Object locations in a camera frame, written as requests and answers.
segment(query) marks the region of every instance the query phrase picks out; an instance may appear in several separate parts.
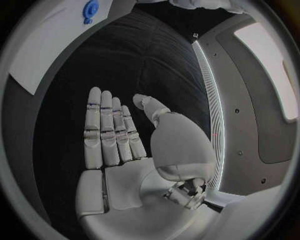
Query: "white panel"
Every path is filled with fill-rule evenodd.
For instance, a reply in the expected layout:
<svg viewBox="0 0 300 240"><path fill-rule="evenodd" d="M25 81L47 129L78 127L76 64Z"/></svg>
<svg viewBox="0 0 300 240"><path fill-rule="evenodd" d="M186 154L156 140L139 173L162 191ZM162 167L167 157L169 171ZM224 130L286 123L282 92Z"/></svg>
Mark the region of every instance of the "white panel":
<svg viewBox="0 0 300 240"><path fill-rule="evenodd" d="M98 0L92 24L84 24L83 9L88 0L63 0L49 9L39 24L32 22L10 67L10 74L31 94L35 94L44 74L59 54L78 36L108 17L113 0Z"/></svg>
<svg viewBox="0 0 300 240"><path fill-rule="evenodd" d="M297 100L284 69L284 58L267 31L260 23L243 27L234 33L258 58L276 89L287 120L298 117Z"/></svg>

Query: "white robotic hand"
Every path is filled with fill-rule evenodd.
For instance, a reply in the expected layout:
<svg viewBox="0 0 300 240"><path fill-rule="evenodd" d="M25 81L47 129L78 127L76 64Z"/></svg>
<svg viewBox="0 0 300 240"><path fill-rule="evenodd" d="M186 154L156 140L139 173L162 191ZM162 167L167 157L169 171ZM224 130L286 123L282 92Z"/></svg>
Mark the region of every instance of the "white robotic hand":
<svg viewBox="0 0 300 240"><path fill-rule="evenodd" d="M216 155L203 130L155 98L136 94L133 102L156 127L150 146L158 173L168 181L207 184L215 175Z"/></svg>
<svg viewBox="0 0 300 240"><path fill-rule="evenodd" d="M84 127L87 169L117 166L145 158L146 151L127 106L109 91L93 87L89 92Z"/></svg>

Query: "blue knob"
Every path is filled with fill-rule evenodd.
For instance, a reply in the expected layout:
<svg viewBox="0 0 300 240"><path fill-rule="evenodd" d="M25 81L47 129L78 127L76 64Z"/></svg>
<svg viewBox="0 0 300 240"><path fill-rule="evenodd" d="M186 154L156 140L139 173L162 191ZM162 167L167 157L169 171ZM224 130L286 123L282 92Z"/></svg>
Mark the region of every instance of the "blue knob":
<svg viewBox="0 0 300 240"><path fill-rule="evenodd" d="M83 8L84 24L91 24L93 20L91 19L98 11L99 3L97 0L90 0L87 2Z"/></svg>

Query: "led light strip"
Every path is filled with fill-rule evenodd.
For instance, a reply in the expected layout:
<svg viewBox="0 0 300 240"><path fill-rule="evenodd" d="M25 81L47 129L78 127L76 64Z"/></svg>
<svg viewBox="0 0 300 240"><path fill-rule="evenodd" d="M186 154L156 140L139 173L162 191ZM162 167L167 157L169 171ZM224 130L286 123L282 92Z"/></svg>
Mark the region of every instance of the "led light strip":
<svg viewBox="0 0 300 240"><path fill-rule="evenodd" d="M198 41L195 41L192 46L198 59L207 91L210 110L211 143L216 155L215 175L208 184L208 187L210 189L219 190L223 175L225 156L225 127L222 105L213 71L201 45Z"/></svg>

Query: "white surface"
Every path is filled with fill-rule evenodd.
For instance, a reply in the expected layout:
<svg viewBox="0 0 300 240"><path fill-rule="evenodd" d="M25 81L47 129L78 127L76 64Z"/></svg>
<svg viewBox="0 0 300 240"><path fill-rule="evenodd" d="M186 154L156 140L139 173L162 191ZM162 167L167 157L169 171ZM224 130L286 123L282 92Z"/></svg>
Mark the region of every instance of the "white surface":
<svg viewBox="0 0 300 240"><path fill-rule="evenodd" d="M88 0L60 0L55 7L51 1L44 1L45 9L40 11L44 17L24 36L9 71L32 95L59 54L78 36L108 17L113 0L98 0L98 12L92 17L92 24L87 25L83 9Z"/></svg>
<svg viewBox="0 0 300 240"><path fill-rule="evenodd" d="M260 23L243 27L234 33L258 58L274 85L282 111L288 121L298 117L294 90L285 72L283 56L267 31Z"/></svg>

